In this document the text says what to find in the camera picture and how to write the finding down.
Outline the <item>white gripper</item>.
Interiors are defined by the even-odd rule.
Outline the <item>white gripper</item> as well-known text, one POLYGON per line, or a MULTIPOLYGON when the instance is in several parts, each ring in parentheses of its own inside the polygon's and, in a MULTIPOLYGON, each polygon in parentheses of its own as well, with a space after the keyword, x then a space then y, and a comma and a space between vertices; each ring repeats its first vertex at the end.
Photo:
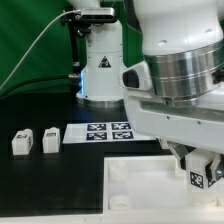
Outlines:
POLYGON ((186 169, 185 157, 200 148, 216 152, 206 166, 207 179, 219 181, 224 177, 224 88, 202 95, 196 107, 172 108, 150 92, 128 89, 124 102, 132 128, 170 141, 168 148, 180 169, 186 169))

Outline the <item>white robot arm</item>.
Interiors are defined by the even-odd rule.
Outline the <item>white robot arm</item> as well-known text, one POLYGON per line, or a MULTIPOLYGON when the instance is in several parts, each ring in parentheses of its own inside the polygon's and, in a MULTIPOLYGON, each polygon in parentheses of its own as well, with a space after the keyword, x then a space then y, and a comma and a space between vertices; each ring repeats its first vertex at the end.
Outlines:
POLYGON ((68 0, 89 27, 79 101, 122 102, 132 128, 167 142, 183 169, 224 177, 224 0, 118 0, 142 35, 141 62, 125 67, 120 23, 102 0, 68 0))

